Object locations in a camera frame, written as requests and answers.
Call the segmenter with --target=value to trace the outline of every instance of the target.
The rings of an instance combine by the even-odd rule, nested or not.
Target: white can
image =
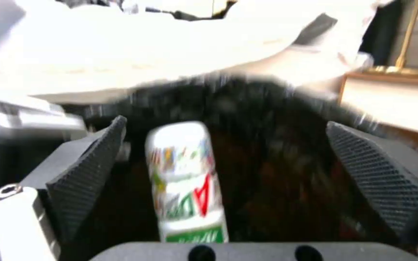
[[[146,159],[161,241],[228,241],[209,132],[201,122],[152,130]]]

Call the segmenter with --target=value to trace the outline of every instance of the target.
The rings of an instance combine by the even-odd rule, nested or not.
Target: dark fabric
[[[364,35],[360,51],[370,53],[376,66],[388,66],[398,27],[403,14],[404,4],[395,0],[386,7],[379,8]]]
[[[125,242],[159,240],[144,141],[155,127],[188,120],[209,129],[231,242],[398,245],[337,161],[325,128],[333,120],[385,134],[376,122],[332,101],[286,84],[205,75],[146,84],[108,104],[65,109],[97,129],[125,116],[131,153],[128,163],[114,166],[78,237],[63,246],[63,261],[87,260]]]

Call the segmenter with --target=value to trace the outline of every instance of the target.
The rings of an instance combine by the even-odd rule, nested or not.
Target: textured rubber pad
[[[372,208],[403,242],[416,240],[418,153],[335,122],[328,123],[327,135]]]
[[[60,241],[73,239],[93,209],[120,150],[126,122],[118,116],[108,128],[64,143],[21,182],[40,192]]]

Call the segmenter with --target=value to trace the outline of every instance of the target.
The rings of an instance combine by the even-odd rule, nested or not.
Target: wooden furniture
[[[418,77],[350,73],[343,79],[339,103],[375,117],[418,145]]]

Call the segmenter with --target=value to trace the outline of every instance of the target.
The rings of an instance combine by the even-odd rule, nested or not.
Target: bolt
[[[8,184],[0,188],[0,200],[22,192],[22,186],[18,183]]]

